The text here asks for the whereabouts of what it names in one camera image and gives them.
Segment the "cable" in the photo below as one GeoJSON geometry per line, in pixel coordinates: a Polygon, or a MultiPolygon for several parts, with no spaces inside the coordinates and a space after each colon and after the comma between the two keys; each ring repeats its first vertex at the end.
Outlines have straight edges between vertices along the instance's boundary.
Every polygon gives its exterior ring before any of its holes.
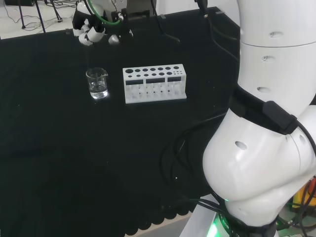
{"type": "Polygon", "coordinates": [[[223,38],[226,38],[226,39],[228,39],[228,40],[239,41],[237,38],[228,36],[227,34],[221,32],[221,31],[218,30],[214,25],[212,25],[212,28],[213,28],[213,30],[214,30],[217,34],[219,34],[219,35],[220,35],[221,37],[223,37],[223,38]]]}
{"type": "MultiPolygon", "coordinates": [[[[54,20],[54,19],[57,19],[57,17],[52,18],[52,19],[47,20],[47,21],[43,21],[43,23],[47,23],[47,22],[49,22],[49,21],[51,21],[51,20],[54,20]]],[[[41,28],[41,22],[30,22],[30,23],[28,23],[28,24],[25,25],[25,26],[28,26],[28,25],[30,25],[30,24],[36,24],[36,23],[39,23],[39,26],[33,26],[34,29],[31,29],[31,30],[23,29],[23,30],[24,30],[24,31],[34,31],[34,30],[36,30],[36,29],[38,29],[38,28],[41,28]]]]}
{"type": "Polygon", "coordinates": [[[115,7],[115,11],[118,13],[117,6],[115,6],[115,3],[113,2],[113,0],[111,0],[111,1],[112,1],[113,6],[115,7]]]}
{"type": "MultiPolygon", "coordinates": [[[[310,133],[307,131],[307,129],[297,120],[297,125],[298,127],[302,130],[302,132],[305,134],[305,136],[307,137],[307,139],[309,140],[311,146],[312,146],[312,149],[314,151],[314,154],[316,156],[316,144],[315,144],[315,141],[313,140],[312,136],[310,135],[310,133]]],[[[306,233],[306,230],[305,230],[305,227],[303,226],[303,220],[302,220],[302,215],[303,213],[308,209],[308,206],[309,204],[311,203],[312,199],[314,198],[314,195],[316,193],[316,185],[314,186],[312,192],[310,193],[310,196],[309,198],[307,199],[307,201],[305,203],[302,203],[303,206],[300,208],[300,211],[298,213],[298,216],[299,216],[299,223],[300,223],[300,226],[301,226],[301,229],[302,229],[302,232],[304,234],[304,237],[308,237],[307,233],[306,233]]]]}
{"type": "MultiPolygon", "coordinates": [[[[224,116],[226,113],[223,113],[223,114],[220,114],[220,115],[217,115],[217,116],[214,116],[214,117],[211,117],[211,118],[207,118],[205,120],[202,120],[200,121],[199,123],[195,124],[194,126],[184,130],[178,137],[176,137],[175,139],[175,142],[180,142],[181,141],[181,138],[184,137],[184,141],[182,142],[181,146],[180,146],[180,149],[176,151],[174,151],[174,158],[172,159],[172,165],[171,165],[171,169],[170,169],[170,181],[171,183],[168,181],[168,179],[165,177],[164,175],[164,172],[163,172],[163,169],[162,169],[162,158],[163,158],[163,154],[167,151],[168,147],[170,146],[170,143],[167,144],[161,151],[160,153],[160,156],[159,156],[159,171],[162,175],[162,178],[164,180],[164,182],[166,183],[167,186],[169,186],[171,189],[175,190],[174,188],[174,185],[172,183],[173,181],[173,173],[172,173],[172,170],[173,170],[173,165],[175,164],[176,161],[178,161],[182,167],[184,167],[188,172],[190,172],[191,174],[194,174],[193,172],[191,172],[191,170],[186,166],[184,165],[184,163],[181,161],[181,159],[179,159],[179,156],[180,156],[180,153],[182,152],[183,148],[184,148],[184,145],[187,144],[187,138],[186,136],[190,135],[190,133],[192,133],[193,131],[196,131],[198,129],[201,129],[203,128],[203,126],[209,122],[209,121],[212,121],[216,118],[220,118],[222,116],[224,116]]],[[[183,200],[180,200],[180,202],[183,202],[183,201],[191,201],[191,202],[194,202],[196,203],[197,205],[200,205],[202,207],[205,207],[209,210],[212,210],[212,211],[215,211],[217,213],[220,213],[221,215],[225,216],[227,218],[227,220],[230,220],[230,221],[233,221],[233,222],[236,222],[238,223],[239,225],[242,225],[242,226],[246,226],[242,221],[240,221],[239,219],[237,219],[236,217],[232,216],[226,209],[225,207],[225,204],[223,202],[223,200],[217,196],[217,194],[212,190],[211,187],[209,187],[211,189],[211,194],[216,198],[216,200],[218,201],[218,204],[215,203],[215,202],[212,202],[212,201],[209,201],[209,200],[205,200],[205,199],[194,199],[194,198],[187,198],[186,195],[184,195],[183,193],[181,193],[180,191],[178,190],[175,190],[177,192],[177,194],[183,198],[183,200]]]]}
{"type": "Polygon", "coordinates": [[[150,2],[151,2],[151,4],[152,4],[153,13],[154,13],[154,16],[155,16],[156,22],[157,22],[157,24],[158,24],[158,27],[159,27],[160,33],[161,33],[162,35],[164,35],[164,36],[167,36],[167,37],[169,37],[169,38],[171,38],[171,39],[175,40],[175,41],[180,42],[180,40],[179,40],[177,37],[175,37],[175,36],[171,36],[171,35],[168,35],[168,34],[167,34],[164,30],[163,30],[163,28],[162,28],[162,26],[161,26],[161,24],[160,24],[160,21],[159,21],[159,19],[158,19],[158,14],[157,14],[157,11],[156,11],[156,8],[155,8],[154,1],[153,1],[153,0],[150,0],[150,2]]]}
{"type": "Polygon", "coordinates": [[[210,19],[210,17],[208,16],[208,11],[207,11],[207,4],[206,2],[204,2],[203,0],[198,2],[198,6],[200,8],[200,10],[203,12],[203,16],[204,19],[207,21],[208,26],[209,26],[209,31],[210,31],[210,35],[211,35],[211,40],[213,41],[213,43],[219,47],[222,51],[224,51],[225,53],[227,53],[229,56],[231,56],[236,62],[239,62],[239,59],[234,56],[232,53],[230,53],[227,49],[223,48],[214,38],[214,33],[213,33],[213,24],[212,21],[210,19]]]}
{"type": "Polygon", "coordinates": [[[234,56],[234,55],[233,55],[232,53],[230,53],[227,49],[225,49],[225,48],[223,48],[221,45],[219,45],[219,43],[215,40],[214,34],[213,34],[213,30],[212,30],[212,22],[211,22],[211,19],[207,16],[207,17],[206,17],[206,20],[207,20],[207,22],[208,22],[208,24],[209,24],[209,27],[210,27],[211,39],[212,39],[213,43],[214,43],[217,47],[219,47],[221,50],[223,50],[224,52],[226,52],[228,55],[230,55],[232,58],[234,58],[235,61],[239,62],[239,59],[238,59],[236,56],[234,56]]]}
{"type": "Polygon", "coordinates": [[[88,3],[89,3],[89,6],[91,8],[91,10],[93,11],[94,15],[96,15],[97,18],[99,18],[100,21],[102,21],[103,23],[106,23],[107,25],[110,25],[110,26],[115,26],[117,24],[120,23],[120,20],[116,21],[116,22],[109,22],[107,20],[104,20],[101,16],[99,16],[99,14],[96,12],[96,10],[94,9],[92,3],[91,3],[91,0],[88,0],[88,3]]]}
{"type": "MultiPolygon", "coordinates": [[[[17,23],[21,20],[21,17],[20,17],[17,21],[15,21],[13,18],[11,18],[11,17],[9,16],[9,13],[8,13],[8,10],[6,9],[5,1],[4,1],[4,0],[3,0],[3,6],[4,6],[4,9],[5,9],[5,11],[6,11],[7,16],[8,16],[15,24],[17,24],[17,23]]],[[[37,16],[30,16],[30,15],[25,15],[25,16],[23,16],[23,17],[35,17],[35,18],[39,19],[39,17],[37,17],[37,16]]]]}

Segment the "floor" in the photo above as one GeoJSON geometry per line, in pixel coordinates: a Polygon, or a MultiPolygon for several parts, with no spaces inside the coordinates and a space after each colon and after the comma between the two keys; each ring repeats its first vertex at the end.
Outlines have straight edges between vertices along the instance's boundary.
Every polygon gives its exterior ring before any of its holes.
{"type": "MultiPolygon", "coordinates": [[[[43,30],[40,26],[40,20],[36,17],[23,17],[24,24],[29,24],[25,30],[22,29],[20,18],[20,11],[18,6],[6,6],[8,14],[14,21],[18,21],[14,23],[12,19],[10,19],[3,7],[3,2],[0,0],[0,37],[1,39],[19,37],[19,36],[27,36],[32,34],[43,33],[43,30]]],[[[43,1],[38,1],[39,9],[41,16],[43,18],[44,26],[47,32],[51,31],[59,31],[64,29],[72,29],[72,15],[75,12],[75,8],[72,7],[64,7],[57,9],[59,15],[63,18],[63,22],[57,22],[56,14],[54,9],[50,6],[45,5],[43,1]]],[[[29,16],[39,16],[36,6],[23,6],[22,7],[23,15],[29,16]]]]}

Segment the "table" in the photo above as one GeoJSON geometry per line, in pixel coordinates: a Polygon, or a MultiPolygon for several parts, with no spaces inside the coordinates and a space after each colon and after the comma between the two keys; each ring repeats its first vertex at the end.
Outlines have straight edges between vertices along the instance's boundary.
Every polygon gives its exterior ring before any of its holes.
{"type": "MultiPolygon", "coordinates": [[[[224,14],[214,24],[238,36],[224,14]]],[[[0,40],[0,229],[2,236],[132,235],[184,215],[158,168],[162,148],[184,129],[225,111],[238,64],[210,43],[197,10],[167,15],[159,35],[153,18],[131,22],[135,41],[80,45],[71,30],[0,40]],[[187,99],[126,105],[122,68],[184,64],[187,99]],[[85,71],[109,73],[109,96],[94,101],[85,71]]],[[[219,39],[235,55],[239,45],[219,39]]],[[[219,120],[190,140],[195,177],[175,167],[176,187],[207,194],[202,154],[219,120]]],[[[169,171],[172,152],[163,160],[169,171]]]]}

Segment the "black cable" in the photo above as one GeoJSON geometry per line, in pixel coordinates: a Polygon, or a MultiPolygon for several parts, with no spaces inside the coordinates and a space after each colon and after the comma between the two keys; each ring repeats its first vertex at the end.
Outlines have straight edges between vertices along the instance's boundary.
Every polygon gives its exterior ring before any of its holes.
{"type": "MultiPolygon", "coordinates": [[[[310,142],[310,144],[312,146],[312,149],[314,151],[314,154],[316,156],[316,144],[315,144],[315,141],[313,140],[312,136],[307,131],[307,129],[298,120],[296,122],[297,122],[298,127],[303,131],[303,133],[305,134],[305,136],[309,140],[309,142],[310,142]]],[[[300,226],[301,226],[302,232],[304,234],[304,237],[308,237],[308,235],[306,233],[305,227],[303,226],[303,223],[302,223],[303,221],[302,221],[301,215],[303,215],[303,213],[308,209],[308,206],[311,203],[312,199],[314,198],[315,194],[316,194],[316,185],[314,185],[314,188],[313,188],[312,192],[310,193],[309,198],[307,199],[305,204],[303,204],[303,206],[300,208],[300,211],[299,211],[300,226]]]]}
{"type": "MultiPolygon", "coordinates": [[[[311,184],[311,182],[309,181],[308,182],[308,184],[305,186],[305,188],[304,188],[304,191],[303,191],[303,196],[302,196],[302,201],[301,201],[301,204],[303,205],[302,206],[302,208],[304,208],[304,203],[305,203],[305,196],[306,196],[306,194],[307,194],[307,190],[308,190],[308,188],[309,188],[309,186],[310,186],[310,184],[311,184]]],[[[305,237],[308,237],[307,236],[307,233],[306,233],[306,230],[305,230],[305,227],[303,226],[303,214],[304,214],[304,212],[302,213],[302,214],[300,214],[299,215],[299,223],[300,223],[300,227],[301,227],[301,230],[302,230],[302,232],[303,232],[303,235],[305,236],[305,237]]]]}
{"type": "Polygon", "coordinates": [[[117,6],[115,6],[115,4],[114,4],[113,0],[111,0],[111,1],[112,1],[113,6],[115,7],[115,11],[118,13],[117,6]]]}
{"type": "Polygon", "coordinates": [[[206,20],[207,20],[207,22],[208,22],[208,24],[209,24],[209,28],[210,28],[209,30],[210,30],[211,39],[212,39],[213,43],[214,43],[217,47],[219,47],[221,50],[223,50],[224,52],[226,52],[228,55],[230,55],[232,58],[234,58],[235,61],[239,62],[239,59],[238,59],[236,56],[234,56],[234,55],[233,55],[232,53],[230,53],[227,49],[225,49],[225,48],[223,48],[221,45],[219,45],[219,43],[215,40],[214,34],[213,34],[213,30],[212,30],[212,22],[211,22],[211,19],[210,19],[209,17],[206,17],[206,20]]]}
{"type": "Polygon", "coordinates": [[[227,49],[223,48],[216,40],[215,40],[215,37],[214,37],[214,33],[213,33],[213,24],[212,24],[212,21],[210,19],[210,17],[208,16],[208,11],[207,11],[207,4],[206,2],[204,2],[203,0],[202,1],[199,1],[198,2],[198,6],[201,10],[201,12],[203,12],[203,16],[204,16],[204,19],[207,21],[208,23],[208,27],[209,27],[209,31],[210,31],[210,35],[211,35],[211,40],[212,42],[217,46],[219,47],[222,51],[224,51],[225,53],[227,53],[229,56],[231,56],[235,61],[239,62],[239,59],[234,56],[232,53],[230,53],[227,49]]]}
{"type": "MultiPolygon", "coordinates": [[[[21,17],[20,17],[17,21],[15,21],[13,18],[11,18],[11,17],[9,16],[9,13],[8,13],[6,7],[5,7],[5,1],[4,1],[4,0],[3,0],[3,6],[4,6],[4,9],[5,9],[5,11],[6,11],[7,16],[8,16],[15,24],[17,24],[17,23],[21,20],[21,17]]],[[[38,16],[25,15],[25,16],[23,16],[23,17],[35,17],[35,18],[39,19],[38,16]]]]}
{"type": "Polygon", "coordinates": [[[95,17],[96,17],[96,15],[94,15],[94,14],[92,13],[92,11],[91,11],[90,7],[88,7],[89,5],[88,5],[87,0],[83,0],[83,1],[84,1],[84,4],[87,6],[87,9],[88,9],[88,11],[89,11],[90,15],[91,15],[91,16],[95,16],[95,17]]]}
{"type": "Polygon", "coordinates": [[[228,40],[233,40],[233,41],[239,41],[237,38],[228,36],[227,34],[221,32],[221,31],[218,30],[214,25],[212,25],[212,28],[213,28],[213,30],[214,30],[218,35],[220,35],[220,36],[223,37],[223,38],[226,38],[226,39],[228,39],[228,40]]]}
{"type": "MultiPolygon", "coordinates": [[[[189,129],[186,129],[184,132],[181,133],[180,136],[188,135],[188,134],[190,134],[192,131],[195,131],[195,130],[197,130],[197,129],[199,129],[199,128],[202,128],[205,123],[207,123],[207,122],[209,122],[209,121],[211,121],[211,120],[214,120],[214,119],[216,119],[216,118],[222,117],[222,116],[224,116],[225,114],[226,114],[226,113],[221,114],[221,115],[218,115],[218,116],[215,116],[215,117],[211,117],[211,118],[205,119],[205,120],[203,120],[203,121],[200,121],[198,124],[196,124],[196,125],[190,127],[189,129]]],[[[184,141],[182,142],[182,145],[181,145],[180,149],[179,149],[178,151],[176,151],[175,156],[174,156],[174,158],[173,158],[173,160],[172,160],[172,164],[174,164],[175,161],[179,161],[179,160],[178,160],[178,157],[179,157],[179,155],[180,155],[180,153],[181,153],[181,151],[182,151],[182,149],[183,149],[185,143],[186,143],[186,140],[184,140],[184,141]]],[[[160,156],[159,156],[159,171],[160,171],[160,173],[161,173],[161,175],[162,175],[162,178],[163,178],[164,182],[166,183],[166,185],[169,186],[171,189],[175,190],[173,184],[171,184],[171,183],[168,181],[168,179],[165,177],[165,175],[164,175],[164,173],[163,173],[163,169],[162,169],[162,158],[163,158],[163,154],[167,151],[167,149],[168,149],[169,146],[170,146],[170,144],[167,144],[167,145],[162,149],[162,152],[160,153],[160,156]]],[[[171,173],[171,175],[170,175],[170,176],[171,176],[171,177],[170,177],[170,180],[173,181],[173,180],[172,180],[172,169],[171,169],[170,173],[171,173]]],[[[205,200],[205,199],[189,199],[189,198],[187,198],[183,193],[181,193],[180,191],[177,191],[177,190],[175,190],[175,191],[176,191],[176,192],[179,194],[179,196],[181,196],[185,201],[192,201],[192,202],[194,202],[194,203],[196,203],[196,204],[198,204],[198,205],[200,205],[200,206],[203,206],[203,207],[208,208],[208,209],[210,209],[210,210],[212,210],[212,211],[215,211],[215,212],[217,212],[217,213],[222,214],[222,215],[225,216],[228,220],[232,220],[232,221],[234,221],[234,222],[237,222],[237,223],[239,223],[240,225],[245,225],[242,221],[240,221],[240,220],[237,219],[236,217],[232,216],[232,215],[227,211],[223,200],[220,199],[220,198],[217,196],[217,194],[212,190],[211,187],[210,187],[210,189],[211,189],[211,191],[212,191],[211,193],[212,193],[213,196],[216,198],[216,200],[218,201],[219,204],[217,204],[217,203],[215,203],[215,202],[212,202],[212,201],[209,201],[209,200],[205,200]]]]}
{"type": "Polygon", "coordinates": [[[168,35],[162,28],[161,24],[160,24],[160,21],[158,19],[158,14],[157,14],[157,11],[156,11],[156,8],[155,8],[155,4],[154,4],[154,1],[153,0],[150,0],[151,4],[152,4],[152,8],[153,8],[153,13],[154,13],[154,16],[155,16],[155,19],[156,19],[156,22],[158,24],[158,27],[159,27],[159,30],[160,30],[160,33],[164,36],[167,36],[175,41],[178,41],[180,42],[180,40],[178,38],[176,38],[175,36],[171,36],[171,35],[168,35]]]}

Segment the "hole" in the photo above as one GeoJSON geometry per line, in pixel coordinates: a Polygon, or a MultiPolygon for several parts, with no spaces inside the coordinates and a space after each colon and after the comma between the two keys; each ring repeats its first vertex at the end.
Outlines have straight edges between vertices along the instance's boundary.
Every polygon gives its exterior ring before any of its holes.
{"type": "Polygon", "coordinates": [[[126,85],[139,85],[144,84],[143,80],[127,80],[126,85]]]}
{"type": "Polygon", "coordinates": [[[283,36],[283,32],[280,32],[280,31],[275,31],[275,32],[269,33],[269,37],[271,37],[273,39],[279,39],[282,36],[283,36]]]}
{"type": "Polygon", "coordinates": [[[304,138],[302,135],[300,135],[300,140],[301,140],[301,143],[302,143],[303,145],[306,144],[306,140],[305,140],[305,138],[304,138]]]}
{"type": "Polygon", "coordinates": [[[247,212],[245,212],[244,210],[242,210],[242,209],[239,208],[239,211],[240,211],[244,216],[247,216],[247,212]]]}
{"type": "Polygon", "coordinates": [[[271,90],[267,87],[258,87],[257,90],[262,92],[262,93],[270,93],[271,92],[271,90]]]}
{"type": "Polygon", "coordinates": [[[164,82],[164,78],[153,78],[153,79],[146,79],[146,83],[162,83],[164,82]]]}
{"type": "Polygon", "coordinates": [[[275,57],[273,56],[264,56],[262,57],[262,61],[266,62],[266,63],[272,63],[275,61],[275,57]]]}
{"type": "Polygon", "coordinates": [[[247,150],[247,145],[243,142],[235,142],[236,146],[241,150],[247,150]]]}
{"type": "Polygon", "coordinates": [[[173,82],[173,81],[181,81],[181,77],[168,78],[168,82],[173,82]]]}

